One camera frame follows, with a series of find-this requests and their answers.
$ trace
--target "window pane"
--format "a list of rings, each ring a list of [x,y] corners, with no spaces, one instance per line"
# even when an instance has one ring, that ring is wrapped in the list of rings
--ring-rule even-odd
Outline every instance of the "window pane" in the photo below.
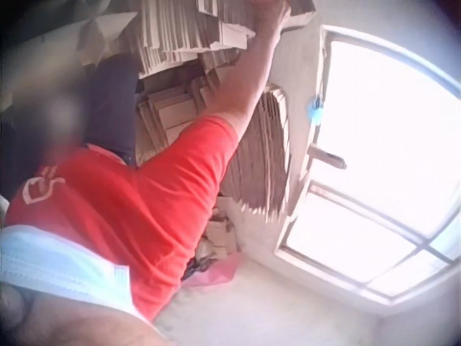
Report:
[[[318,144],[348,168],[316,161],[313,179],[432,234],[459,191],[461,102],[404,63],[333,42],[324,107]]]
[[[427,251],[422,251],[392,269],[383,276],[373,280],[370,288],[389,296],[395,296],[421,281],[431,277],[448,264]]]
[[[460,215],[456,216],[448,227],[431,243],[431,246],[451,260],[461,254],[461,223]]]
[[[392,267],[415,246],[384,227],[308,194],[287,246],[364,282]]]

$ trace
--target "hand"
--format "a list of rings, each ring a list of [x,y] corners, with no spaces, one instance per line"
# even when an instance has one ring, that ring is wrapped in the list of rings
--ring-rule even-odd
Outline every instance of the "hand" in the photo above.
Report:
[[[289,0],[251,0],[258,19],[257,35],[280,38],[283,22],[290,16]]]

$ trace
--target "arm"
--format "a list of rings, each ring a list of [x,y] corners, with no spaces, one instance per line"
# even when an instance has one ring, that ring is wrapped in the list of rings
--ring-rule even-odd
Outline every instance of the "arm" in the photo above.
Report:
[[[240,140],[261,97],[280,39],[282,23],[290,15],[287,0],[253,0],[258,29],[251,47],[228,74],[204,114],[214,114],[232,125]]]

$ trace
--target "pink plastic bag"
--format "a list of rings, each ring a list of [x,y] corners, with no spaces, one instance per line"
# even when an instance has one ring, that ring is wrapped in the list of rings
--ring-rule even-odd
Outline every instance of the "pink plastic bag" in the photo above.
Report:
[[[182,283],[182,287],[203,287],[228,283],[236,274],[240,254],[213,263],[205,272],[196,272]]]

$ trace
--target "window frame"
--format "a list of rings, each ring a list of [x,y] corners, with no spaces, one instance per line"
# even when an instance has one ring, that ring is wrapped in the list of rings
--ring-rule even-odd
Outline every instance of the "window frame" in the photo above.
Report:
[[[323,36],[322,36],[322,46],[321,46],[321,61],[319,63],[320,71],[319,71],[319,79],[318,82],[318,102],[322,105],[326,99],[327,89],[328,89],[328,78],[329,78],[329,70],[331,65],[331,44],[333,41],[336,42],[343,42],[352,45],[356,45],[362,48],[367,48],[378,53],[382,53],[386,56],[394,58],[398,61],[405,63],[408,66],[415,68],[416,70],[420,71],[423,74],[426,74],[430,77],[433,81],[444,87],[448,92],[459,97],[461,95],[461,86],[456,83],[456,81],[449,78],[445,75],[442,71],[438,70],[435,66],[432,66],[430,63],[425,61],[421,61],[421,59],[417,59],[417,56],[410,56],[409,52],[405,52],[403,50],[396,49],[398,46],[393,45],[385,45],[383,42],[372,42],[366,38],[355,37],[350,35],[351,33],[348,30],[341,30],[340,28],[335,27],[327,27],[323,29]],[[314,129],[310,129],[310,135],[312,141],[308,144],[317,143],[318,137],[321,131],[321,124],[316,125]],[[278,249],[288,253],[289,255],[297,258],[298,260],[303,261],[304,263],[323,271],[324,273],[334,277],[337,280],[341,280],[348,285],[353,285],[355,289],[353,291],[359,292],[362,290],[368,291],[373,295],[378,297],[384,298],[389,304],[393,304],[399,301],[402,301],[405,298],[414,296],[418,291],[422,288],[428,286],[429,284],[439,282],[447,273],[456,270],[460,267],[461,264],[461,255],[458,256],[457,259],[450,259],[441,252],[437,251],[435,248],[431,247],[431,243],[435,240],[450,224],[456,217],[461,217],[461,201],[457,201],[451,209],[447,212],[444,220],[437,226],[437,230],[430,236],[426,237],[423,234],[418,233],[414,229],[408,227],[407,225],[402,224],[401,222],[391,218],[388,215],[366,205],[358,200],[355,200],[351,196],[348,196],[342,192],[335,190],[332,187],[326,186],[321,184],[320,182],[316,182],[315,180],[306,177],[310,173],[310,169],[312,168],[314,158],[312,156],[308,157],[307,164],[305,166],[305,181],[307,183],[307,191],[300,195],[296,204],[300,203],[300,200],[303,200],[307,197],[307,194],[313,193],[321,198],[325,198],[326,200],[335,203],[343,208],[350,210],[353,213],[356,213],[362,217],[365,217],[375,223],[384,226],[389,231],[396,233],[402,236],[405,240],[409,241],[410,243],[414,244],[416,248],[412,250],[409,254],[407,254],[403,259],[395,263],[391,268],[388,268],[386,271],[380,273],[377,277],[384,275],[387,272],[390,272],[392,269],[396,268],[400,264],[404,263],[405,261],[409,260],[414,255],[418,254],[421,251],[427,251],[430,254],[434,255],[438,259],[443,262],[447,263],[447,266],[441,269],[439,272],[431,275],[427,279],[421,281],[420,283],[412,286],[411,288],[396,294],[394,296],[389,296],[387,294],[381,293],[377,290],[374,290],[368,285],[377,277],[368,280],[365,283],[361,283],[356,281],[347,275],[344,275],[314,259],[309,258],[309,256],[300,253],[287,245],[287,240],[290,236],[291,230],[296,223],[297,217],[291,219],[286,227],[285,230],[282,232],[282,238],[280,239]]]

